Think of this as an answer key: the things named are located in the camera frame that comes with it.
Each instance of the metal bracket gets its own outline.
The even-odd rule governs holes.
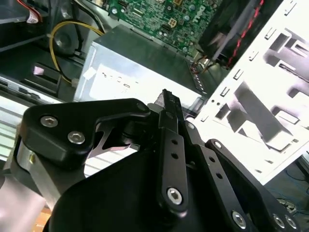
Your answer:
[[[172,218],[183,218],[188,210],[188,186],[183,137],[178,134],[175,97],[166,90],[161,94],[164,110],[159,116],[159,171],[157,200]]]
[[[259,231],[301,231],[297,221],[292,219],[294,217],[225,146],[215,139],[209,140],[205,146],[217,155],[242,208],[250,213]]]

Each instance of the metal slot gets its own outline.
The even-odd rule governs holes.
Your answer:
[[[233,79],[238,80],[242,74],[243,74],[243,71],[239,69],[237,73],[235,74],[235,76],[233,77]]]
[[[266,36],[265,36],[264,38],[267,39],[267,40],[269,40],[269,39],[272,37],[272,35],[275,33],[275,31],[276,31],[275,28],[271,28],[271,29],[269,30],[269,32],[267,32],[267,34],[266,34]]]
[[[258,54],[259,52],[256,52],[256,51],[252,51],[250,56],[249,56],[249,61],[252,61],[254,60],[254,58],[256,57],[256,55]]]
[[[284,10],[284,15],[287,16],[295,6],[296,6],[296,1],[295,0],[290,1],[289,5]]]
[[[289,42],[291,37],[292,37],[292,34],[284,30],[277,37],[275,42],[270,46],[270,49],[278,53],[281,52],[282,49],[286,46],[286,44]]]
[[[226,94],[230,91],[229,88],[225,87],[224,90],[222,91],[222,93],[220,94],[221,97],[225,97]]]

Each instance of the white label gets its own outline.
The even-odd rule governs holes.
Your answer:
[[[34,14],[32,11],[29,11],[29,18],[27,19],[27,23],[29,24],[36,24],[39,22],[38,17],[36,16],[36,14]]]
[[[139,83],[134,77],[129,77],[108,67],[100,65],[93,81],[89,95],[97,100],[108,99],[139,99]]]
[[[197,14],[196,14],[196,15],[194,16],[194,18],[193,18],[193,22],[194,22],[194,23],[198,23],[199,19],[200,19],[201,16],[203,15],[205,9],[206,9],[206,7],[203,6],[203,5],[201,5],[201,6],[199,7],[199,10],[198,10]]]
[[[97,71],[90,67],[84,74],[83,74],[83,77],[86,79],[86,80],[90,80],[95,74],[97,73]]]
[[[42,76],[42,75],[44,75],[44,69],[35,66],[34,70],[33,70],[33,74],[37,75],[37,76]]]

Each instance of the green circuit board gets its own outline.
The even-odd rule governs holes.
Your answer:
[[[194,57],[196,45],[223,0],[92,0],[144,33]]]

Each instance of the black wire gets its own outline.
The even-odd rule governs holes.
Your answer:
[[[105,33],[104,29],[101,27],[100,23],[96,20],[96,18],[93,16],[93,13],[88,11],[87,9],[81,7],[79,4],[77,4],[74,0],[73,0],[73,3],[82,11],[84,11],[87,15],[89,15],[93,21],[95,21],[96,25],[98,26],[98,29],[100,31],[102,31],[103,33]]]
[[[295,178],[295,177],[292,177],[289,173],[288,173],[288,170],[285,170],[285,173],[289,176],[289,177],[291,177],[292,179],[294,179],[294,180],[298,180],[298,181],[306,181],[305,179],[297,179],[297,178]]]
[[[71,2],[71,9],[72,9],[73,20],[78,20],[73,2]],[[74,24],[74,26],[75,26],[75,30],[76,30],[76,34],[78,38],[78,48],[76,49],[76,51],[81,52],[84,40],[83,40],[82,33],[78,25]]]

